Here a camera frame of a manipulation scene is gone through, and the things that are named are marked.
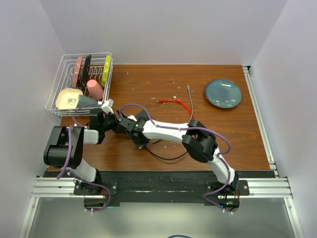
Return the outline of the black network switch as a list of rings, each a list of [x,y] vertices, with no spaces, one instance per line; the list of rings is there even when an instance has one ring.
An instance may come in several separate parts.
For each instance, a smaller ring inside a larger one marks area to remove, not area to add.
[[[145,147],[149,142],[149,139],[143,134],[144,126],[148,121],[148,115],[145,110],[142,110],[136,115],[136,120],[131,119],[126,130],[126,133],[131,137],[132,141],[139,149]]]

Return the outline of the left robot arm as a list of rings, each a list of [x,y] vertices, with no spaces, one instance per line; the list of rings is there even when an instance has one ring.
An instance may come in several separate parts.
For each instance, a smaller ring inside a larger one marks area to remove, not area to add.
[[[80,187],[95,195],[105,191],[100,172],[83,159],[85,144],[101,144],[105,132],[116,130],[118,120],[114,112],[100,108],[90,111],[88,128],[84,126],[55,126],[44,150],[44,163],[61,169],[57,179],[64,175],[79,179]]]

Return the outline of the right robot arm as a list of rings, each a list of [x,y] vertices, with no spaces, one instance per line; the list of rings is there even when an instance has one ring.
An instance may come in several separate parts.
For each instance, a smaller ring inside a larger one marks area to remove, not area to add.
[[[238,189],[239,175],[223,157],[231,150],[230,142],[199,121],[175,124],[130,116],[120,119],[118,128],[130,136],[139,148],[154,139],[182,144],[192,159],[211,168],[223,193],[231,195]]]

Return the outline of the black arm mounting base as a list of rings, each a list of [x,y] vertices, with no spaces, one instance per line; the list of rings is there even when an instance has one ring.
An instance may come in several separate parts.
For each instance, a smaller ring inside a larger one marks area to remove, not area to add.
[[[238,172],[236,188],[216,190],[222,184],[211,171],[104,171],[100,180],[110,191],[109,207],[121,203],[203,203],[219,204],[235,211],[240,197],[251,195],[253,182],[271,181],[273,171]]]

